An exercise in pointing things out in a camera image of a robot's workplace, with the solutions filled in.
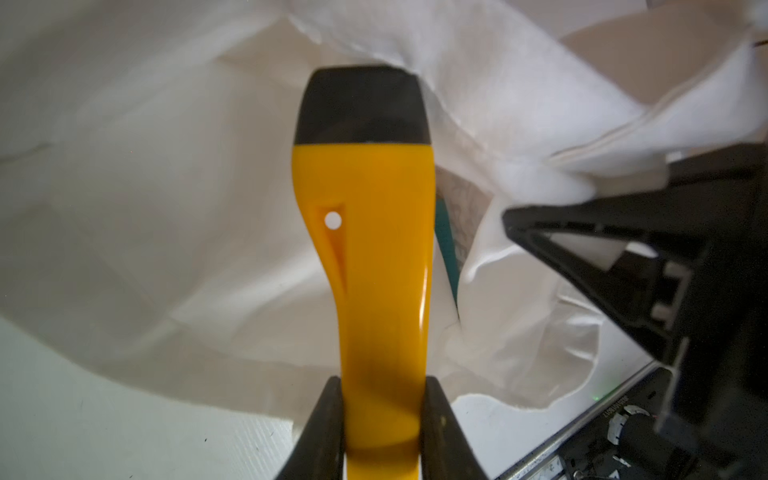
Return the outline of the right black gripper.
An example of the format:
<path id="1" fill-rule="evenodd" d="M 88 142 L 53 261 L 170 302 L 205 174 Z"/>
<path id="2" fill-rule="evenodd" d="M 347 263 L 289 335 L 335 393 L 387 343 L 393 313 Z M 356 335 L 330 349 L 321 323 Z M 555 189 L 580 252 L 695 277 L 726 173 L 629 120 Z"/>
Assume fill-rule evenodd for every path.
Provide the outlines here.
<path id="1" fill-rule="evenodd" d="M 767 476 L 767 147 L 674 165 L 667 189 L 509 209 L 507 236 L 654 358 L 660 435 L 720 479 Z"/>

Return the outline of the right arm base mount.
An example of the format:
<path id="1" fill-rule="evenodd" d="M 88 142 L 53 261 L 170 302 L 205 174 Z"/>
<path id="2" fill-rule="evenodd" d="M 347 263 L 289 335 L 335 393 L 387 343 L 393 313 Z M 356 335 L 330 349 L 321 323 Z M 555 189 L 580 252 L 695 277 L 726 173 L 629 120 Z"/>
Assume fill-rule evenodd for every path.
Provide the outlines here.
<path id="1" fill-rule="evenodd" d="M 654 430 L 670 380 L 649 364 L 499 477 L 707 479 L 701 461 Z"/>

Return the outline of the yellow knife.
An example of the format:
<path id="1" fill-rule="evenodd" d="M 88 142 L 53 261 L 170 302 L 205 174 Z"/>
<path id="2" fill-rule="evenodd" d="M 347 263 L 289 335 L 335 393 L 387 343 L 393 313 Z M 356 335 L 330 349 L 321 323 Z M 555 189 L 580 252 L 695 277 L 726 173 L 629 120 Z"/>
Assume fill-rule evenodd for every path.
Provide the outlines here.
<path id="1" fill-rule="evenodd" d="M 385 66 L 315 71 L 292 180 L 336 305 L 347 474 L 414 479 L 436 197 L 416 77 Z"/>

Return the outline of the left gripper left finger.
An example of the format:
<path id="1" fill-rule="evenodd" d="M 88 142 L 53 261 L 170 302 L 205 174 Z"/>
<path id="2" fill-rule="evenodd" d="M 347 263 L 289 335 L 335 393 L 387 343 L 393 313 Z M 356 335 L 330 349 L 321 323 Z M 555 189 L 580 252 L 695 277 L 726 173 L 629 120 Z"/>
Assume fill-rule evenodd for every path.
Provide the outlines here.
<path id="1" fill-rule="evenodd" d="M 345 456 L 341 379 L 332 376 L 277 480 L 339 480 Z"/>

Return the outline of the white printed tote pouch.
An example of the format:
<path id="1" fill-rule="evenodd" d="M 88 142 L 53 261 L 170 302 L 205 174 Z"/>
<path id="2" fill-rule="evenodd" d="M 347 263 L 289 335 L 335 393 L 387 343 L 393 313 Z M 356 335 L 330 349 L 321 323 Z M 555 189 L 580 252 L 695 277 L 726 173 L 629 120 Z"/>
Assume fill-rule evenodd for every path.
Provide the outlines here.
<path id="1" fill-rule="evenodd" d="M 414 74 L 469 234 L 432 301 L 451 397 L 544 409 L 603 321 L 503 234 L 508 205 L 663 185 L 767 121 L 763 1 L 5 1 L 1 313 L 95 373 L 302 416 L 339 364 L 290 150 L 310 74 Z"/>

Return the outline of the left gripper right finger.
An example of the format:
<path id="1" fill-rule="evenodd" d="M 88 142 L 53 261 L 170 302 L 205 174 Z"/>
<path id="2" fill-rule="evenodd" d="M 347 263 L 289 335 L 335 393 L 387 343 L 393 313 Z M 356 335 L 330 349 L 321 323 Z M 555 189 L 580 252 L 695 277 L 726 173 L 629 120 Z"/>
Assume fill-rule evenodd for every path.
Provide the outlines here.
<path id="1" fill-rule="evenodd" d="M 423 479 L 488 480 L 434 376 L 427 376 L 425 382 L 419 453 Z"/>

